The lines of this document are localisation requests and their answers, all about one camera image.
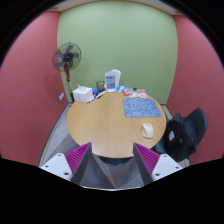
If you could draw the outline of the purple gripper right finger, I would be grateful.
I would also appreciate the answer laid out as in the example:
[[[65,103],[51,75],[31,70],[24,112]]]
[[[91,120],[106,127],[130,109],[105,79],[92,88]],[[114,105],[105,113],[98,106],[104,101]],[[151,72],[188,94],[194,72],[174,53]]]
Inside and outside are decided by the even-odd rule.
[[[140,144],[133,144],[133,154],[145,185],[182,169],[168,154],[157,154]]]

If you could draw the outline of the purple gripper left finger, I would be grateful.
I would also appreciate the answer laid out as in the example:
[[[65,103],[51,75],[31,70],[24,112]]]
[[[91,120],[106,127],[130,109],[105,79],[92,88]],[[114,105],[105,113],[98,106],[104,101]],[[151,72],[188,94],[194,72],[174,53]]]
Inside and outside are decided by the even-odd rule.
[[[41,169],[68,181],[80,181],[91,155],[91,143],[86,143],[66,154],[57,153]]]

